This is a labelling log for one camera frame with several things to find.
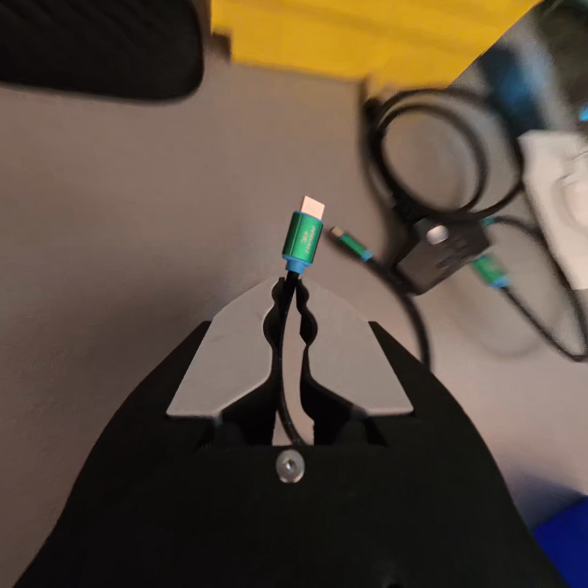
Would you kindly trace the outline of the black switch box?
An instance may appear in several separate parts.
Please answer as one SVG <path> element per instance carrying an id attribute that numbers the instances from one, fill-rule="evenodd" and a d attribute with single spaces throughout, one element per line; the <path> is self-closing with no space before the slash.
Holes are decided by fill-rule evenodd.
<path id="1" fill-rule="evenodd" d="M 441 222 L 425 217 L 409 228 L 392 270 L 410 293 L 422 295 L 473 262 L 489 246 L 479 221 Z"/>

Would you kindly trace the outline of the dark blue object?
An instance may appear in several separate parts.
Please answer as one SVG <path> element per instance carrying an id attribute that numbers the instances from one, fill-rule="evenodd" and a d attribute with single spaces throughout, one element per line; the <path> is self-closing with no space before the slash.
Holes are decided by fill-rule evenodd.
<path id="1" fill-rule="evenodd" d="M 497 43 L 478 60 L 489 101 L 516 135 L 564 130 L 587 138 L 587 38 Z"/>

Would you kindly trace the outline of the blue box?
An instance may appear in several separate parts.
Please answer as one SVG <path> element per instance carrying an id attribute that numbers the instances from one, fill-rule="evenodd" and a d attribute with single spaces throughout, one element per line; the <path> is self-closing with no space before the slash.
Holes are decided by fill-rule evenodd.
<path id="1" fill-rule="evenodd" d="M 587 496 L 536 527 L 533 536 L 570 587 L 587 587 Z"/>

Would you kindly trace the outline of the yellow sheet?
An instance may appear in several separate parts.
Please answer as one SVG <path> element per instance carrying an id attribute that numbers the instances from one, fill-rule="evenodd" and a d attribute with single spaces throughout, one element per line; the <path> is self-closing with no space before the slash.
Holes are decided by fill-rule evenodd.
<path id="1" fill-rule="evenodd" d="M 377 86 L 451 85 L 539 1 L 210 1 L 232 62 Z"/>

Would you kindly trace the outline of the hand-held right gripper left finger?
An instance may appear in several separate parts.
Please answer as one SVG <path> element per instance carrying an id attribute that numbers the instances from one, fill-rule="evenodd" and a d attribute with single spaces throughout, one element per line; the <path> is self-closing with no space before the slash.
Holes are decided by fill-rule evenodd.
<path id="1" fill-rule="evenodd" d="M 235 426 L 250 446 L 270 446 L 281 388 L 282 277 L 269 277 L 212 319 L 166 415 Z"/>

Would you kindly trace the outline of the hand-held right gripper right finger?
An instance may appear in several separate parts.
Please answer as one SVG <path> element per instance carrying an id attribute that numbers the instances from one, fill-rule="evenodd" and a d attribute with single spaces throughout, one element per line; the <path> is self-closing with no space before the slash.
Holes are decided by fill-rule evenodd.
<path id="1" fill-rule="evenodd" d="M 313 420 L 314 445 L 335 443 L 349 422 L 413 414 L 374 330 L 352 305 L 301 280 L 298 311 L 305 342 L 300 399 Z"/>

